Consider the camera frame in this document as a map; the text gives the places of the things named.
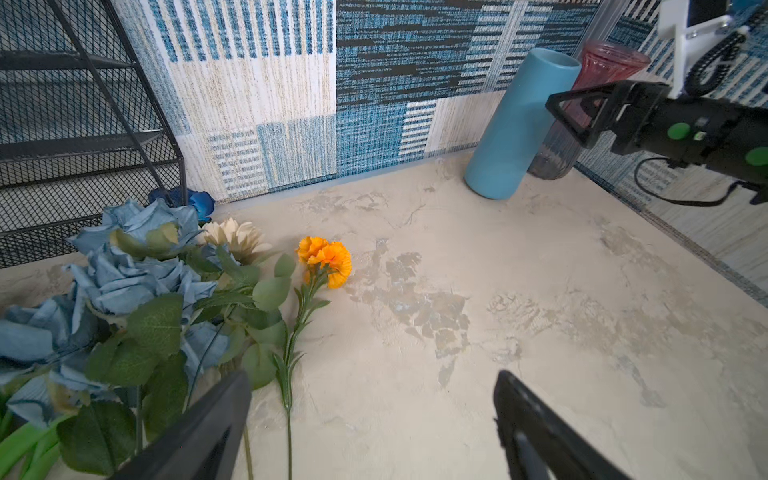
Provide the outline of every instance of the mesh organizer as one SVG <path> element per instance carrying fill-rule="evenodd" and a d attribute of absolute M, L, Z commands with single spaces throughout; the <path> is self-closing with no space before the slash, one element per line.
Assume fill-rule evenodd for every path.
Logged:
<path fill-rule="evenodd" d="M 158 187 L 184 159 L 109 0 L 0 0 L 0 268 Z"/>

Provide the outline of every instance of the cable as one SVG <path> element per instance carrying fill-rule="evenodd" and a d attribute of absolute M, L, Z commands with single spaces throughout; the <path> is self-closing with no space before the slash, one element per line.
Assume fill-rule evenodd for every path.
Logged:
<path fill-rule="evenodd" d="M 640 167 L 642 167 L 646 162 L 651 160 L 669 160 L 667 157 L 651 157 L 646 158 L 645 160 L 642 160 L 634 169 L 634 182 L 637 185 L 637 188 L 643 191 L 643 193 L 647 195 L 651 195 L 653 198 L 658 198 L 659 200 L 664 200 L 665 202 L 669 202 L 671 204 L 675 205 L 682 205 L 683 207 L 717 207 L 718 205 L 722 205 L 725 200 L 730 197 L 730 195 L 733 193 L 734 190 L 736 190 L 737 187 L 741 187 L 743 185 L 747 185 L 747 182 L 737 180 L 733 182 L 729 187 L 728 190 L 726 190 L 725 195 L 723 195 L 718 200 L 674 200 L 671 198 L 662 197 L 659 194 L 655 194 L 654 192 L 648 190 L 646 187 L 643 187 L 640 185 L 640 179 L 637 177 L 637 173 L 640 172 Z"/>
<path fill-rule="evenodd" d="M 739 55 L 741 44 L 746 41 L 750 31 L 762 24 L 766 18 L 768 18 L 768 8 L 766 8 L 766 2 L 763 2 L 744 25 L 732 31 L 730 35 L 712 47 L 691 67 L 688 76 L 685 78 L 685 91 L 691 97 L 701 97 L 719 87 L 723 80 L 725 80 L 725 77 L 728 76 L 733 61 Z M 703 81 L 707 69 L 718 58 L 720 61 L 715 66 L 712 75 L 710 75 L 706 82 Z"/>

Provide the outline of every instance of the green dot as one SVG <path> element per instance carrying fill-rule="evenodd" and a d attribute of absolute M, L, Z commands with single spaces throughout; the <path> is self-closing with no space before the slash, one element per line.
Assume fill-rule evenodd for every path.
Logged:
<path fill-rule="evenodd" d="M 683 140 L 689 133 L 690 125 L 682 121 L 667 129 L 667 136 L 672 140 Z"/>
<path fill-rule="evenodd" d="M 755 167 L 768 165 L 768 147 L 756 147 L 746 153 L 744 160 Z"/>

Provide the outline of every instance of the wall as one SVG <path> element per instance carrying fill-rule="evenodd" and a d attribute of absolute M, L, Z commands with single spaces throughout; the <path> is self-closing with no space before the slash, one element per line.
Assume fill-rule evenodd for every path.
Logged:
<path fill-rule="evenodd" d="M 635 78 L 671 82 L 672 41 L 659 39 L 653 31 L 658 3 L 633 0 L 609 39 L 651 57 L 647 71 Z M 743 23 L 752 10 L 741 12 L 737 23 Z M 767 58 L 768 28 L 763 26 L 753 33 L 737 66 L 711 96 L 753 107 L 768 106 L 768 95 L 760 91 L 768 82 Z M 641 192 L 633 178 L 637 162 L 653 155 L 618 157 L 610 152 L 612 142 L 611 135 L 604 135 L 594 150 L 582 154 L 578 168 L 768 306 L 768 204 L 749 205 L 754 193 L 743 189 L 713 208 L 679 207 L 654 199 Z M 640 174 L 653 191 L 685 200 L 717 199 L 733 181 L 699 167 L 670 170 L 663 162 L 649 162 Z"/>
<path fill-rule="evenodd" d="M 474 146 L 597 0 L 114 0 L 192 187 L 238 200 Z"/>

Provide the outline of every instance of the orange flower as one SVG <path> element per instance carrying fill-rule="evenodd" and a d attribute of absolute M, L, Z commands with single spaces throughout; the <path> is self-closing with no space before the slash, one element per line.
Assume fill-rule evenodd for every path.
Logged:
<path fill-rule="evenodd" d="M 352 273 L 352 256 L 341 242 L 333 242 L 311 256 L 309 265 L 330 266 L 333 273 L 328 276 L 328 288 L 339 288 Z"/>
<path fill-rule="evenodd" d="M 328 245 L 328 240 L 324 238 L 307 237 L 299 242 L 299 248 L 296 249 L 296 253 L 299 254 L 301 263 L 306 263 L 310 257 L 317 255 L 317 253 L 326 245 Z"/>

